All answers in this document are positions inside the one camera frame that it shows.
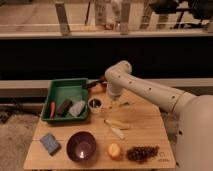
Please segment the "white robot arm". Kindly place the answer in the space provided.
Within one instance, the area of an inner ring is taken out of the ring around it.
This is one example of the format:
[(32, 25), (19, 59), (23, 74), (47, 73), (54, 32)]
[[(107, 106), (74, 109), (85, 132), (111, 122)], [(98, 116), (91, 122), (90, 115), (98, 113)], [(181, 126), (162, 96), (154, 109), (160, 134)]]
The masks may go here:
[(117, 100), (127, 89), (168, 113), (178, 114), (175, 171), (213, 171), (213, 95), (197, 96), (132, 76), (131, 72), (126, 60), (105, 71), (109, 97)]

